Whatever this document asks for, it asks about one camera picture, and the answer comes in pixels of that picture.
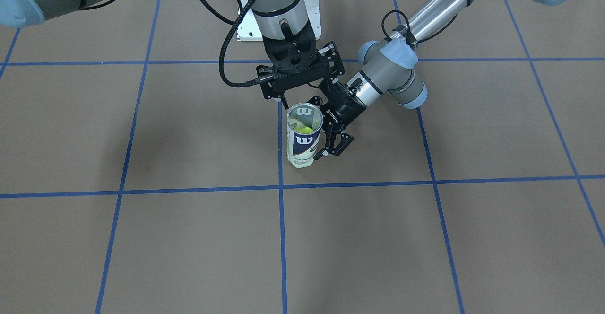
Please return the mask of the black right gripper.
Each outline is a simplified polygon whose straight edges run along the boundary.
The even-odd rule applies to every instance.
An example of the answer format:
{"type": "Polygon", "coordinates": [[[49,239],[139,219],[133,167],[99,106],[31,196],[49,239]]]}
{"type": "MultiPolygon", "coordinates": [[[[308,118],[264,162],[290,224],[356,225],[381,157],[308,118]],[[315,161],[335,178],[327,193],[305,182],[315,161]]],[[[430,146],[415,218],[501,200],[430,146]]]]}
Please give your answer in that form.
{"type": "Polygon", "coordinates": [[[281,39],[263,36],[264,49],[281,73],[299,73],[316,61],[316,37],[311,23],[307,23],[297,34],[289,23],[279,26],[281,39]]]}

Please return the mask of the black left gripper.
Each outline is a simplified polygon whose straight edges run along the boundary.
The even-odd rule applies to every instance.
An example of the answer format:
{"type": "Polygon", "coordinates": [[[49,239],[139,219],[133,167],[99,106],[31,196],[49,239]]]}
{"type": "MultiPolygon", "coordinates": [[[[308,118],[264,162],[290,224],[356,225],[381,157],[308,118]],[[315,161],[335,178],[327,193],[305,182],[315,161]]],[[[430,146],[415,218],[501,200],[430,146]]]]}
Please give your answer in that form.
{"type": "Polygon", "coordinates": [[[322,129],[326,132],[326,141],[322,148],[318,149],[314,159],[341,155],[354,141],[354,137],[344,130],[366,110],[366,106],[355,95],[356,90],[352,90],[347,84],[324,80],[319,88],[327,98],[326,103],[323,103],[322,98],[311,98],[310,103],[320,108],[324,116],[322,129]]]}

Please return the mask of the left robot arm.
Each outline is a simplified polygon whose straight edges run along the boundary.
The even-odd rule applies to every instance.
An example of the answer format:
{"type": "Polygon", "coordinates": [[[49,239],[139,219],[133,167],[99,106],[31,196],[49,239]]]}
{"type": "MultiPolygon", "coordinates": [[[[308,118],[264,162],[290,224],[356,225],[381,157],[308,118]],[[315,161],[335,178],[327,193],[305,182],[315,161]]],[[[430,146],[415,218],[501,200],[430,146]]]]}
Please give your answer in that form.
{"type": "MultiPolygon", "coordinates": [[[[366,42],[357,55],[361,69],[348,83],[329,78],[320,83],[327,102],[320,106],[326,142],[313,151],[314,159],[340,155],[354,140],[346,133],[361,113],[380,96],[392,96],[406,109],[420,107],[428,96],[425,83],[415,72],[418,45],[435,37],[475,0],[428,0],[411,17],[386,32],[381,41],[366,42]]],[[[532,0],[555,6],[567,0],[532,0]]]]}

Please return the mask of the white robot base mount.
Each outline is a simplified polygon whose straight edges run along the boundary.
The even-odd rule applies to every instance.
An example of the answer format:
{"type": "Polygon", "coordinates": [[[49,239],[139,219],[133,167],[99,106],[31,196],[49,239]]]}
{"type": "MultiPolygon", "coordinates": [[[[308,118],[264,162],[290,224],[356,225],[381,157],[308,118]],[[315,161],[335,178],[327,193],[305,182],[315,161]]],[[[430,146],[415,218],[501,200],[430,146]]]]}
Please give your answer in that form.
{"type": "MultiPolygon", "coordinates": [[[[320,39],[322,29],[320,25],[320,2],[319,0],[304,0],[307,8],[307,14],[316,40],[320,39]]],[[[236,32],[237,41],[262,41],[263,36],[260,32],[259,25],[253,15],[253,11],[249,10],[246,16],[240,23],[236,32]]]]}

